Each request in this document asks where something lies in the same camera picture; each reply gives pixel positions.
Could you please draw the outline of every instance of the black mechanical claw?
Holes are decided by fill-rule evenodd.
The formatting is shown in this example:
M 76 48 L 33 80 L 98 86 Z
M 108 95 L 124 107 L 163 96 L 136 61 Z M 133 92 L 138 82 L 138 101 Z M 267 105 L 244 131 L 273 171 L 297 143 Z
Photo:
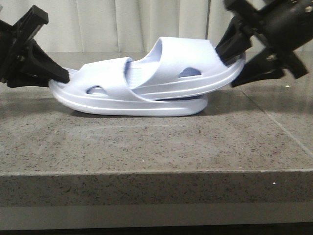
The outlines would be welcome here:
M 266 47 L 252 58 L 232 86 L 277 79 L 288 69 L 294 78 L 308 73 L 295 49 L 313 38 L 312 0 L 265 0 L 268 3 L 256 10 L 246 0 L 224 0 L 227 10 L 234 13 L 225 35 L 216 47 L 221 59 L 227 63 L 251 47 L 255 35 Z
M 48 23 L 48 14 L 36 6 L 13 26 L 0 20 L 0 81 L 8 87 L 47 87 L 54 79 L 67 83 L 68 71 L 57 65 L 33 39 Z

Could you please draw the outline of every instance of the white curtain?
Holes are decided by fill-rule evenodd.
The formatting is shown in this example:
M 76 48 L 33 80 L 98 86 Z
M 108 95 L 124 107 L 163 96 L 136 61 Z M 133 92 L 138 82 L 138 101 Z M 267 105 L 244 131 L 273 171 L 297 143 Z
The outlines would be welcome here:
M 262 0 L 251 0 L 262 7 Z M 217 44 L 232 17 L 222 0 L 0 0 L 0 19 L 15 23 L 37 5 L 49 24 L 36 35 L 45 51 L 142 52 L 159 36 L 208 38 Z M 262 45 L 253 40 L 250 50 Z M 313 43 L 301 50 L 312 51 Z

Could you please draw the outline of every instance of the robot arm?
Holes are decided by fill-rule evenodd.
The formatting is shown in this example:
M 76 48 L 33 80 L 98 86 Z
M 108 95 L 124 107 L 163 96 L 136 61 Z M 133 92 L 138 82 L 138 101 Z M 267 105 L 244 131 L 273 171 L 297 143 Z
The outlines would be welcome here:
M 251 47 L 255 35 L 265 49 L 252 58 L 232 86 L 277 79 L 288 69 L 294 78 L 308 73 L 294 50 L 313 38 L 312 0 L 266 0 L 261 10 L 256 10 L 246 0 L 224 0 L 227 10 L 234 13 L 225 35 L 216 51 L 227 63 Z

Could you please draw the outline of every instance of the speckled gray countertop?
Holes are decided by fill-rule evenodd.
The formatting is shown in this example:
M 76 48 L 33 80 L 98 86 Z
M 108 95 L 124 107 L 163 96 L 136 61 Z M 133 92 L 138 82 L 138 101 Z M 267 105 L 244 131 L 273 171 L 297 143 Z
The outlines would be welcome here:
M 64 67 L 137 53 L 51 53 Z M 313 72 L 313 57 L 301 54 Z M 0 85 L 0 206 L 313 200 L 313 78 L 209 94 L 189 117 L 97 116 Z

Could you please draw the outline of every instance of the white sandal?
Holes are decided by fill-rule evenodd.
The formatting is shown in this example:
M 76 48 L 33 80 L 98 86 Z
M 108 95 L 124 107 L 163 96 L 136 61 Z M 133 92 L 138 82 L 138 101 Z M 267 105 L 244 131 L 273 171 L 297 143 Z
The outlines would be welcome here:
M 207 105 L 205 93 L 234 80 L 245 64 L 225 66 L 208 40 L 161 37 L 143 59 L 118 58 L 71 70 L 67 84 L 49 82 L 64 105 L 85 113 L 184 116 Z

